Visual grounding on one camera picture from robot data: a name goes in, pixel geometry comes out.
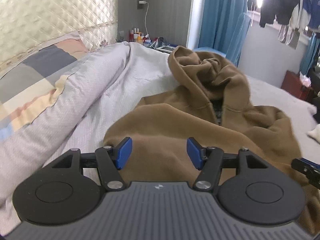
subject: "bed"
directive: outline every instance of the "bed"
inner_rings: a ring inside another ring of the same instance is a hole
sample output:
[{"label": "bed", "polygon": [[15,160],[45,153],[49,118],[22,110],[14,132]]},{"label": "bed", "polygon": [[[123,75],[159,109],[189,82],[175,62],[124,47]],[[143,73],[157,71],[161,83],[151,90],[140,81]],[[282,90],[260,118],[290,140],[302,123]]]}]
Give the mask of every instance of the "bed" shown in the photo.
[{"label": "bed", "polygon": [[[102,146],[106,130],[131,111],[140,98],[172,90],[178,83],[167,63],[168,54],[137,43],[116,43],[68,67],[64,89],[30,124],[0,143],[0,230],[5,235],[18,223],[11,202],[15,187],[70,148],[92,152]],[[247,77],[254,105],[271,105],[286,112],[305,158],[320,163],[320,150],[306,133],[316,122],[315,107],[284,90]],[[98,182],[95,170],[84,174]]]},{"label": "bed", "polygon": [[[1,235],[20,223],[12,206],[20,182],[70,148],[101,147],[106,130],[142,97],[178,86],[168,54],[115,43],[116,0],[25,1],[28,8],[17,0],[1,4]],[[320,145],[306,135],[316,126],[316,108],[247,78],[252,103],[290,116],[303,156],[320,163]],[[98,182],[95,171],[84,174]]]}]

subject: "brown hoodie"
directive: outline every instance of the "brown hoodie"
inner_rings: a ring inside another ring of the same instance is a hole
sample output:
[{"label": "brown hoodie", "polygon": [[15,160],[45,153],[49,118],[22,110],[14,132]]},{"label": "brown hoodie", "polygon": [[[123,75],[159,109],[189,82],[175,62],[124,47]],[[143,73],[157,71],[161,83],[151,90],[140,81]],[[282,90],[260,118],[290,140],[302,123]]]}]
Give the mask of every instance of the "brown hoodie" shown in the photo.
[{"label": "brown hoodie", "polygon": [[[122,178],[193,184],[199,171],[186,152],[188,137],[226,153],[237,153],[245,146],[303,186],[307,205],[300,223],[310,233],[318,232],[318,191],[290,167],[292,159],[301,157],[290,119],[275,107],[252,106],[246,77],[220,55],[178,47],[168,62],[180,86],[142,98],[105,135],[104,145],[116,145],[126,136],[133,140]],[[213,108],[219,101],[223,102],[221,120]],[[234,171],[224,171],[221,182],[231,176]]]}]

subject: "wall outlet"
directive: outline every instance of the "wall outlet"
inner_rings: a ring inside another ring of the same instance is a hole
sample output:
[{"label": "wall outlet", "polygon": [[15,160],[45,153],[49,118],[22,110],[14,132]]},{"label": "wall outlet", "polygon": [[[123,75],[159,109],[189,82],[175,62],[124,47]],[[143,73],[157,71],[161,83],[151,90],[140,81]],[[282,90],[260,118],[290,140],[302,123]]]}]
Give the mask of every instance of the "wall outlet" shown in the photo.
[{"label": "wall outlet", "polygon": [[139,1],[143,1],[143,0],[137,0],[137,10],[142,10],[143,4],[140,4]]}]

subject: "white bedsheet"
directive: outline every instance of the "white bedsheet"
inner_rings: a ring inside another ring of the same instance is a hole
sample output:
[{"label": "white bedsheet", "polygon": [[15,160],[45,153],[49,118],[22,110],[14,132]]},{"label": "white bedsheet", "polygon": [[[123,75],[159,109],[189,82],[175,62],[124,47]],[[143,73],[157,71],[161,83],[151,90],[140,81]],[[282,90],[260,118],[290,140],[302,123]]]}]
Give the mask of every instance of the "white bedsheet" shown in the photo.
[{"label": "white bedsheet", "polygon": [[[20,182],[70,148],[93,152],[102,146],[107,129],[131,111],[141,97],[178,85],[167,58],[168,54],[126,42],[92,54],[68,78],[52,108],[0,144],[0,234],[9,233],[19,224],[12,193]],[[320,163],[320,145],[306,136],[316,126],[310,114],[315,112],[314,107],[267,83],[248,80],[253,104],[285,111],[292,118],[303,155]],[[97,180],[92,170],[84,174]]]}]

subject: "gray wall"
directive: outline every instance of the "gray wall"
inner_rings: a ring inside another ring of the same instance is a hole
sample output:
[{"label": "gray wall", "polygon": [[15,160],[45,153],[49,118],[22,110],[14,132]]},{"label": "gray wall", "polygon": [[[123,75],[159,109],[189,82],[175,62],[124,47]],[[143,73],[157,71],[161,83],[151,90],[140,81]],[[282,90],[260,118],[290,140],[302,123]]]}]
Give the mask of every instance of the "gray wall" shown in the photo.
[{"label": "gray wall", "polygon": [[239,70],[243,73],[281,87],[287,70],[298,73],[307,45],[299,41],[294,50],[278,41],[279,30],[266,25],[260,28],[257,21],[249,28],[241,51]]},{"label": "gray wall", "polygon": [[144,26],[144,11],[137,10],[137,0],[119,0],[118,30],[124,31],[125,39],[129,39],[129,30]]},{"label": "gray wall", "polygon": [[146,1],[149,2],[147,28],[150,36],[163,36],[169,43],[186,46],[191,0]]}]

